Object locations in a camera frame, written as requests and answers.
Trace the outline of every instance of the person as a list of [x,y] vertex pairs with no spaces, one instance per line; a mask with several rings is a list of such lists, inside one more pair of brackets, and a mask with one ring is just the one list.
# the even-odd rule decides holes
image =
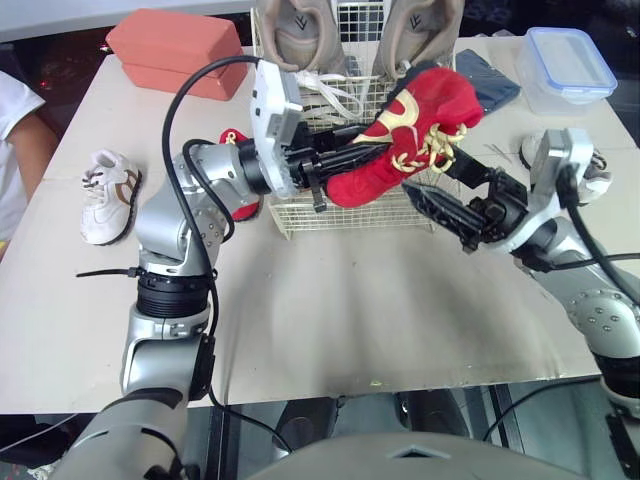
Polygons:
[[0,71],[0,261],[58,146],[36,114],[43,104],[24,83]]

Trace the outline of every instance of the beige shoe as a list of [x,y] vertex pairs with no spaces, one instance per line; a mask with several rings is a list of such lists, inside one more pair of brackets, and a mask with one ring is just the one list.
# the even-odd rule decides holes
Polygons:
[[404,76],[403,62],[438,62],[451,55],[464,0],[395,0],[382,32],[373,75]]
[[289,72],[345,73],[328,0],[257,0],[264,58]]

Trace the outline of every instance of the red foam block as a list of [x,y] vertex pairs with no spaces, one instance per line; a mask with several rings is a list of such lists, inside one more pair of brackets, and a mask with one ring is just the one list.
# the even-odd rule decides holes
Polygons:
[[[177,92],[190,76],[188,73],[160,70],[141,65],[122,64],[122,69],[138,87],[171,93]],[[221,70],[216,78],[209,76],[201,78],[191,87],[189,95],[223,101],[233,97],[247,74],[247,65],[238,63]]]
[[111,30],[107,43],[122,63],[189,74],[242,51],[229,20],[144,8]]

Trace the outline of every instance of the red shoe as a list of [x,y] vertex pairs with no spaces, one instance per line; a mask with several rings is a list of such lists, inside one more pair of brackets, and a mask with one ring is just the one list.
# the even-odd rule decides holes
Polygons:
[[[235,128],[227,128],[224,132],[220,134],[220,141],[218,143],[236,143],[236,142],[244,142],[245,140],[247,140],[247,137],[245,137],[238,130],[236,130]],[[231,215],[231,218],[233,218],[236,222],[243,222],[245,220],[250,220],[260,210],[261,201],[262,200],[259,200],[256,203],[247,205],[246,207],[240,207],[238,210],[233,212],[233,214]]]
[[327,195],[336,205],[359,207],[428,166],[451,161],[449,143],[459,141],[467,127],[482,118],[473,87],[453,70],[420,71],[399,89],[376,121],[354,140],[391,146],[363,167],[329,179]]

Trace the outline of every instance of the tabletop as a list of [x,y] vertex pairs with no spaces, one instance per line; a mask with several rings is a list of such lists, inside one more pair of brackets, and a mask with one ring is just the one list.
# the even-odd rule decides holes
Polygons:
[[[519,39],[503,40],[461,39],[458,48],[506,65]],[[187,97],[174,151],[188,138],[216,140],[228,127],[248,132],[252,83],[251,72],[229,102]],[[115,56],[96,75],[0,264],[0,412],[96,411],[119,396],[135,281],[74,275],[136,265],[138,243],[133,234],[108,247],[82,241],[80,177],[92,151],[119,151],[143,171],[144,204],[164,178],[160,131],[171,98],[133,86]],[[615,180],[584,209],[585,220],[610,253],[637,250],[640,152],[605,101],[585,117],[538,117],[519,98],[484,119],[463,148],[526,182],[517,160],[486,144],[509,157],[515,137],[545,126],[594,130]],[[560,305],[510,257],[484,249],[467,255],[442,229],[306,232],[287,241],[265,209],[238,225],[216,268],[214,388],[225,403],[597,371]]]

